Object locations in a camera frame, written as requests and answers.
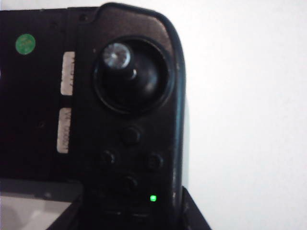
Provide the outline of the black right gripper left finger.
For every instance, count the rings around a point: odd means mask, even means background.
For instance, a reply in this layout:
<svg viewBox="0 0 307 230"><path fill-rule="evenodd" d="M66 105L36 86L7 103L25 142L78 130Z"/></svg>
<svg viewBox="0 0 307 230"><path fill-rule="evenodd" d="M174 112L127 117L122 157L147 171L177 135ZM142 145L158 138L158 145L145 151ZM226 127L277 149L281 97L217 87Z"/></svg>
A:
<svg viewBox="0 0 307 230"><path fill-rule="evenodd" d="M79 183L0 180L2 230L76 230L82 204Z"/></svg>

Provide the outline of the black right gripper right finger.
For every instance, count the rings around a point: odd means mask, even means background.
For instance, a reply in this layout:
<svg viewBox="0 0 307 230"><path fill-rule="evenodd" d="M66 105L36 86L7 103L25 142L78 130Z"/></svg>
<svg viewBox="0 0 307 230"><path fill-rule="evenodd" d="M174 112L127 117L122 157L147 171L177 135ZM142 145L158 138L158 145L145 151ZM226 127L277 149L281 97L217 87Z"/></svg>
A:
<svg viewBox="0 0 307 230"><path fill-rule="evenodd" d="M192 196L182 187L182 208L180 211L177 230L211 230L212 228L204 218Z"/></svg>

